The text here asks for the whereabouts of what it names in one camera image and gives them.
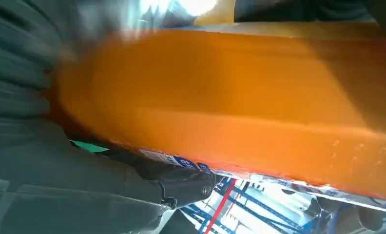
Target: gray sleeve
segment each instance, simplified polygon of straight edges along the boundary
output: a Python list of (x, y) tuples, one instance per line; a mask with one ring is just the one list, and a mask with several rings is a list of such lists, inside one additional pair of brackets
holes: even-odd
[(42, 117), (54, 59), (37, 48), (73, 37), (73, 2), (0, 0), (0, 234), (148, 231), (168, 209), (158, 183), (72, 147)]

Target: green object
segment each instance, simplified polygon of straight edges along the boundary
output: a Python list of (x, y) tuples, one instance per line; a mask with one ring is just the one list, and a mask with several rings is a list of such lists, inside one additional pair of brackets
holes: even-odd
[(103, 147), (99, 147), (99, 146), (96, 146), (96, 145), (93, 145), (93, 144), (88, 144), (88, 143), (84, 143), (84, 142), (81, 142), (81, 141), (75, 141), (75, 140), (71, 140), (72, 142), (74, 142), (74, 144), (88, 152), (91, 152), (91, 153), (100, 153), (100, 152), (104, 152), (104, 151), (107, 151), (108, 149), (106, 148), (103, 148)]

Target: blue label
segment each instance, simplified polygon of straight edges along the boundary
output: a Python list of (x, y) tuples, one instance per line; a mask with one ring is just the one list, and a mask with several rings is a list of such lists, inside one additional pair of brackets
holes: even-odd
[(197, 165), (200, 167), (200, 169), (202, 169), (203, 172), (205, 172), (205, 173), (207, 173), (207, 174), (211, 174), (211, 173), (212, 173), (212, 172), (210, 171), (210, 168), (209, 168), (206, 164), (204, 164), (204, 163), (198, 163)]
[(174, 156), (174, 158), (182, 167), (187, 167), (187, 168), (199, 170), (199, 168), (196, 166), (196, 164), (194, 164), (192, 161), (190, 161), (188, 159), (185, 159), (182, 157), (177, 157), (177, 156)]

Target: white light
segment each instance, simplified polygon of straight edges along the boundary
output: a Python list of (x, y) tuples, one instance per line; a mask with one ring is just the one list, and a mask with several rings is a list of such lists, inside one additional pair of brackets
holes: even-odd
[(202, 15), (216, 6), (217, 0), (178, 0), (180, 5), (192, 16)]

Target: orange box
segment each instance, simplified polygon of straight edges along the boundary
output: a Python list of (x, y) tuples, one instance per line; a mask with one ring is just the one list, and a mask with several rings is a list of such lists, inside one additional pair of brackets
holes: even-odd
[[(86, 131), (148, 156), (386, 199), (379, 27), (217, 30), (229, 33), (162, 31), (131, 43), (112, 37), (84, 60), (63, 64), (52, 102)], [(80, 131), (54, 112), (66, 131)]]

